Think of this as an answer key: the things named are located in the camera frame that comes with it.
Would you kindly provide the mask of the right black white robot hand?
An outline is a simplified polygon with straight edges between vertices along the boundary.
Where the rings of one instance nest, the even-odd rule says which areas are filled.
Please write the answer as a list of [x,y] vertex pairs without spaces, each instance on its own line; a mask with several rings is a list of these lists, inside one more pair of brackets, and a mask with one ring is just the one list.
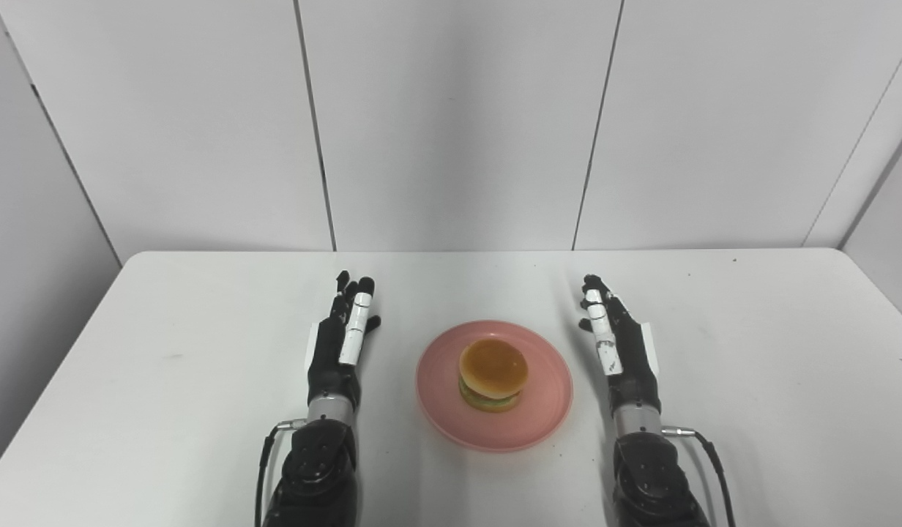
[[579,306],[587,316],[579,320],[578,326],[594,336],[611,411],[624,405],[643,405],[661,411],[658,381],[649,363],[642,324],[597,274],[586,274],[581,290]]

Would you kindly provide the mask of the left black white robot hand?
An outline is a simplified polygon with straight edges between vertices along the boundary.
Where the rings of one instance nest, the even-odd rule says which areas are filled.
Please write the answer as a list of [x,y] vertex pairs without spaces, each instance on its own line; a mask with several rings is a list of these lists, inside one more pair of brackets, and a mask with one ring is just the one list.
[[343,270],[336,286],[329,314],[317,329],[307,370],[307,402],[343,398],[355,411],[362,394],[357,373],[360,353],[365,338],[381,326],[381,317],[371,313],[375,291],[371,277],[352,280]]

